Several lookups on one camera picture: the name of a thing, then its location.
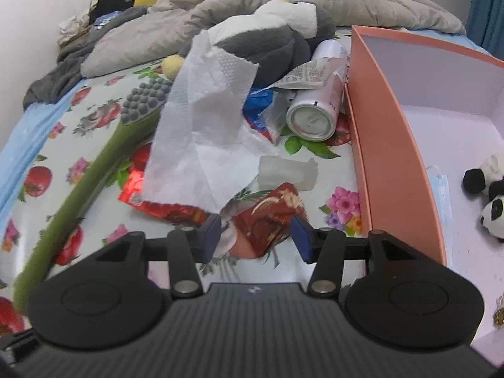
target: panda plush toy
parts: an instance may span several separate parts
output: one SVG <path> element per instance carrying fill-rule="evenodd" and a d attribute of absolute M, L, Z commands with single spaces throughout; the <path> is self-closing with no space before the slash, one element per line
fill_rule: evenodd
<path fill-rule="evenodd" d="M 334 37 L 336 23 L 322 7 L 306 1 L 271 0 L 250 15 L 235 15 L 208 30 L 210 43 L 258 64 L 254 88 L 265 88 L 309 62 L 317 45 Z M 174 80 L 192 40 L 161 67 Z"/>
<path fill-rule="evenodd" d="M 469 194 L 483 192 L 488 203 L 481 214 L 480 223 L 504 243 L 504 154 L 492 155 L 476 169 L 465 172 L 463 187 Z"/>

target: red candy wrapper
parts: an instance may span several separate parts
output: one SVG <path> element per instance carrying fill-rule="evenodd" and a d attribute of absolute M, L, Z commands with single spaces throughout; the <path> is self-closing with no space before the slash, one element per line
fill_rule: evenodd
<path fill-rule="evenodd" d="M 160 204 L 142 200 L 142 186 L 144 173 L 142 170 L 133 169 L 129 179 L 124 185 L 118 199 L 130 205 L 132 208 L 141 210 L 151 216 L 168 220 L 172 223 L 189 223 L 201 226 L 208 217 L 207 212 L 194 206 L 180 204 Z"/>
<path fill-rule="evenodd" d="M 272 243 L 290 234 L 290 220 L 295 215 L 306 219 L 303 202 L 292 184 L 283 183 L 250 209 L 233 216 L 233 222 L 260 257 Z"/>

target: blue curtain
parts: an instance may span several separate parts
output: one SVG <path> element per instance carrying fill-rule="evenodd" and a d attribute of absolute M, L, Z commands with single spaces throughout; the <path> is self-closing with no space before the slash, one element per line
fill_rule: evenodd
<path fill-rule="evenodd" d="M 504 0 L 472 0 L 467 36 L 493 56 L 504 59 Z"/>

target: blue surgical mask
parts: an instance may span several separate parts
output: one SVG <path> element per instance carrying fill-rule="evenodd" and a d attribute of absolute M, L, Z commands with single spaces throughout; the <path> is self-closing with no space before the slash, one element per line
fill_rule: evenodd
<path fill-rule="evenodd" d="M 448 189 L 448 177 L 439 172 L 437 166 L 429 166 L 438 171 L 438 174 L 429 174 L 430 187 L 434 195 L 434 201 L 438 208 L 441 231 L 443 232 L 444 249 L 448 267 L 453 268 L 453 239 L 452 239 L 452 203 L 450 202 L 450 191 Z"/>

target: crumpled paper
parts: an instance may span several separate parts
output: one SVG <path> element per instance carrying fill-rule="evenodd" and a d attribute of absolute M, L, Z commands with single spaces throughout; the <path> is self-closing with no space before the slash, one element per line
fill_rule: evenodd
<path fill-rule="evenodd" d="M 258 65 L 211 46 L 207 31 L 171 89 L 154 136 L 142 199 L 218 213 L 277 150 L 242 114 Z"/>

